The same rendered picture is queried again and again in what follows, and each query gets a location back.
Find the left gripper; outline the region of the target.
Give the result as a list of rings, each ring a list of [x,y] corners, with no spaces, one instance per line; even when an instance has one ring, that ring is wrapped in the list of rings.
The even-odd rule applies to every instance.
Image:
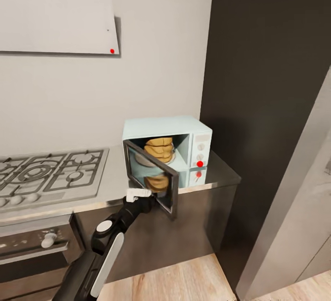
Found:
[[[126,196],[123,197],[123,204],[124,206],[122,209],[129,211],[134,220],[138,217],[140,213],[149,213],[152,207],[155,207],[155,204],[158,200],[159,193],[157,192],[151,198],[148,197],[139,197],[134,202],[127,202]]]

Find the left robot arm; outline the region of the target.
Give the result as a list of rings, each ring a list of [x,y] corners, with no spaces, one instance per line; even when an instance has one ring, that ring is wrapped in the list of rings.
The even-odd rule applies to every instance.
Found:
[[[92,237],[91,249],[67,269],[61,288],[52,301],[97,301],[103,285],[122,248],[124,234],[140,213],[149,213],[158,200],[146,188],[128,188],[123,197],[124,206],[100,223]]]

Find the popcorn bag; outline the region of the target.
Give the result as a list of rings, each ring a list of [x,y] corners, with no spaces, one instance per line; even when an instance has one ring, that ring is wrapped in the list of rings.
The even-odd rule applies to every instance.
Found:
[[[144,151],[166,163],[172,158],[173,135],[142,138]]]

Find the microwave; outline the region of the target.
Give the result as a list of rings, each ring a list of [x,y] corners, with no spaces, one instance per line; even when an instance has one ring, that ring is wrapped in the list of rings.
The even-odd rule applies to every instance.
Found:
[[[170,161],[164,163],[144,151],[142,138],[173,135]],[[164,116],[125,119],[122,143],[127,178],[139,188],[159,193],[157,206],[177,220],[178,169],[208,165],[212,129],[194,116]]]

